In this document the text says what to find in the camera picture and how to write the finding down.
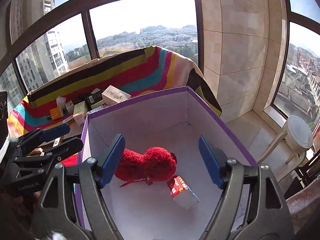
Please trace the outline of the purple white cardboard box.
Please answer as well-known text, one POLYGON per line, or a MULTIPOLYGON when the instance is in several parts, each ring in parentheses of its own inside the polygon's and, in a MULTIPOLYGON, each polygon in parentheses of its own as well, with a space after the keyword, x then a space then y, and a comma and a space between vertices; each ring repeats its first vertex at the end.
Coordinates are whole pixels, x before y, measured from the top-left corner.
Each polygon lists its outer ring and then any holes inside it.
POLYGON ((102 189, 124 239, 199 239, 222 191, 199 151, 205 137, 243 165, 253 156, 226 124, 188 87, 129 99, 88 116, 81 163, 98 157, 118 134, 124 156, 102 189))

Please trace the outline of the white round stool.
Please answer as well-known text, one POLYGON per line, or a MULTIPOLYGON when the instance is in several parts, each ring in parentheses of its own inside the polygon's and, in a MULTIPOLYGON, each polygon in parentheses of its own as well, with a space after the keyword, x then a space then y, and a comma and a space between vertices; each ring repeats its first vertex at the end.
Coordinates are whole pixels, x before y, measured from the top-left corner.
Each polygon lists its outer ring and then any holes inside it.
POLYGON ((258 164, 262 164, 281 142, 285 142, 292 153, 275 175, 277 182, 283 180, 306 159, 306 152, 313 145, 313 135, 310 127, 302 118, 296 115, 289 116, 281 132, 271 141, 267 150, 259 158, 258 164))

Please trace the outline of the orange small box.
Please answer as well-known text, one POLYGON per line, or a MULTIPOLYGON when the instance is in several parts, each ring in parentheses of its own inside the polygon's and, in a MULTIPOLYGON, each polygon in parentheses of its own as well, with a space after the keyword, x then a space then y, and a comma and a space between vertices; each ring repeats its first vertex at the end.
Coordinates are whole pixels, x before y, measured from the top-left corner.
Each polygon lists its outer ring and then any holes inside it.
POLYGON ((52 120, 56 120, 56 119, 64 117, 63 109, 61 107, 55 107, 55 108, 51 109, 50 116, 51 116, 52 120))

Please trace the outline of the black box with label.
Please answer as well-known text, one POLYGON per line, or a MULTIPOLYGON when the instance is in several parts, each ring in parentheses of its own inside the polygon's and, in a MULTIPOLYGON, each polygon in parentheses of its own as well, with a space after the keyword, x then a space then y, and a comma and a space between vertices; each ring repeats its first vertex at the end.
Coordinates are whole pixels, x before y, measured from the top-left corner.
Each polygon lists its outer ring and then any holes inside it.
POLYGON ((92 105, 101 101, 103 99, 102 93, 103 93, 103 91, 101 89, 96 88, 90 94, 87 94, 85 96, 85 103, 86 103, 87 107, 91 108, 92 105))

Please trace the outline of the yellow green medicine box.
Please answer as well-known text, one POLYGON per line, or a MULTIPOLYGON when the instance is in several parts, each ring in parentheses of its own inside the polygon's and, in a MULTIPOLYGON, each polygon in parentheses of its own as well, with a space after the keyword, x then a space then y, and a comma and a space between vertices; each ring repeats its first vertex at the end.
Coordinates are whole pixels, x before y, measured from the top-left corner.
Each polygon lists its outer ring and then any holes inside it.
POLYGON ((84 101, 74 105, 73 119, 79 127, 83 127, 86 121, 87 107, 84 101))

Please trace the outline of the red white small carton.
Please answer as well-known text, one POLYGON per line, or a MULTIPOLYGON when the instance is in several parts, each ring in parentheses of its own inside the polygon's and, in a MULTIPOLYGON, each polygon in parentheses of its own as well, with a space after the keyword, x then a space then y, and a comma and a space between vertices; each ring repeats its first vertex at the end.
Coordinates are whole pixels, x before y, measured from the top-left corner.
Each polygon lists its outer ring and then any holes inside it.
POLYGON ((173 176, 167 181, 172 199, 185 209, 199 204, 200 199, 181 176, 173 176))

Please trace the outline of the white foam block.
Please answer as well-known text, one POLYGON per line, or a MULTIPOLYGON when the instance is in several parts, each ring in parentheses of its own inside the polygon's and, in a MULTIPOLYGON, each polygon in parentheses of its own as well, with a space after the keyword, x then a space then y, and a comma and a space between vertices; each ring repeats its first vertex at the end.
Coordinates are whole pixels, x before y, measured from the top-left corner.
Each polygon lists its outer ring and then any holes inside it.
POLYGON ((66 98, 62 97, 62 96, 58 96, 56 98, 56 104, 57 107, 60 107, 61 109, 66 109, 65 105, 66 105, 66 98))

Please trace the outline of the red fluffy plush toy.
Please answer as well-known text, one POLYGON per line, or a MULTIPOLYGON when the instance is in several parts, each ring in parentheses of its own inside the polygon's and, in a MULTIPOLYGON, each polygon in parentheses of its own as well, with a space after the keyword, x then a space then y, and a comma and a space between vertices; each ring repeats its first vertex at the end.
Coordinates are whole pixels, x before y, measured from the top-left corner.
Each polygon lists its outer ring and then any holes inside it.
POLYGON ((171 179, 177 167, 177 158, 161 147, 152 147, 140 154, 125 149, 114 175, 123 186, 144 181, 148 185, 171 179))

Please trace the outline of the white perfume box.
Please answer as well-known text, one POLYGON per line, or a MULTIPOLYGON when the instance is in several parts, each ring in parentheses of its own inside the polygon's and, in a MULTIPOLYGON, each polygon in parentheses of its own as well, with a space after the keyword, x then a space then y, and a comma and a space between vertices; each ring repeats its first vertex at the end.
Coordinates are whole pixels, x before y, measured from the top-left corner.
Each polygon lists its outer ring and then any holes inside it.
POLYGON ((131 95, 110 85, 103 91, 102 97, 104 104, 110 106, 130 99, 131 95))

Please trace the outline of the rainbow striped cloth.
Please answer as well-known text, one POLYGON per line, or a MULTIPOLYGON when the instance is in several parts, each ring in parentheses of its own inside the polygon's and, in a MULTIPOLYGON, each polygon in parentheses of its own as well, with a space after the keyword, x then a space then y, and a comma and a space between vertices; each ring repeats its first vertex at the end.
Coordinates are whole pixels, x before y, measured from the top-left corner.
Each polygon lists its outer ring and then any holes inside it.
POLYGON ((189 86, 217 114, 222 109, 191 59, 161 47, 149 46, 95 59, 32 90, 10 112, 7 125, 11 137, 37 128, 52 128, 61 120, 49 121, 57 97, 75 102, 98 88, 116 87, 132 97, 163 89, 189 86))

